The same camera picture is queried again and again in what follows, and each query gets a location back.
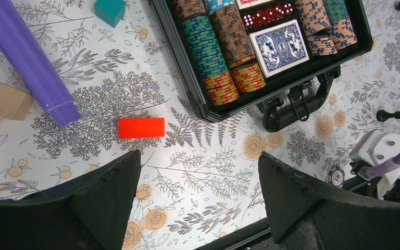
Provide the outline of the blue playing card deck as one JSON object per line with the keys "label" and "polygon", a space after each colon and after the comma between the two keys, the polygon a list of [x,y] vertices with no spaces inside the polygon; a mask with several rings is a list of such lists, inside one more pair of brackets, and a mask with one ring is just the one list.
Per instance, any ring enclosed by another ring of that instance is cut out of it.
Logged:
{"label": "blue playing card deck", "polygon": [[309,60],[305,41],[296,19],[249,34],[265,78]]}

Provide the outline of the poker chip with die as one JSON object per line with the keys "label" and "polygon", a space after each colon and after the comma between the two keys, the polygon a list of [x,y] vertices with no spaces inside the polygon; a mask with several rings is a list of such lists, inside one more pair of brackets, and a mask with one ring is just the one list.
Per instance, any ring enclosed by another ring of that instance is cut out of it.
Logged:
{"label": "poker chip with die", "polygon": [[327,183],[342,188],[345,183],[344,170],[339,166],[333,165],[328,171]]}

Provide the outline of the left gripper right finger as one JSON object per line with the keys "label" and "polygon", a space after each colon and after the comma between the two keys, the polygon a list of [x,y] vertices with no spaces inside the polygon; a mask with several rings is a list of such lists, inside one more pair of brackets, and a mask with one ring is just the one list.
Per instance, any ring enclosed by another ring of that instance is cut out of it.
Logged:
{"label": "left gripper right finger", "polygon": [[281,249],[400,249],[400,203],[329,185],[268,153],[258,172]]}

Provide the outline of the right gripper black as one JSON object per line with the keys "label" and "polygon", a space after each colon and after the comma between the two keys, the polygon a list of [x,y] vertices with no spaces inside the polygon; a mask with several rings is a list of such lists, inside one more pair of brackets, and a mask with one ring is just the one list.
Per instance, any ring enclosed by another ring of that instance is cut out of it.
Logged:
{"label": "right gripper black", "polygon": [[[375,178],[372,181],[367,182],[360,177],[353,177],[344,183],[342,189],[363,196],[378,198],[377,190],[379,180],[383,180],[383,178]],[[400,203],[400,178],[396,180],[395,186],[384,195],[383,199]]]}

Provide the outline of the black poker chip case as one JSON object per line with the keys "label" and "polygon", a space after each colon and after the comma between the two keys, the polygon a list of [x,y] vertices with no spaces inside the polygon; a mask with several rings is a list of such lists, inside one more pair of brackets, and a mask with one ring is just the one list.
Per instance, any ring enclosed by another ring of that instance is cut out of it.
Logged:
{"label": "black poker chip case", "polygon": [[259,106],[277,132],[323,106],[341,64],[369,52],[361,1],[150,1],[188,104],[208,123]]}

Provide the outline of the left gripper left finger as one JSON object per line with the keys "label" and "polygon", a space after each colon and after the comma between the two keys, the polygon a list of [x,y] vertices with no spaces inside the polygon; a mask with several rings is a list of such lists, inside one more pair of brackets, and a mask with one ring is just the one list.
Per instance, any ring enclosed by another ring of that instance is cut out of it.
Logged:
{"label": "left gripper left finger", "polygon": [[18,201],[0,201],[0,249],[121,249],[141,174],[141,154]]}

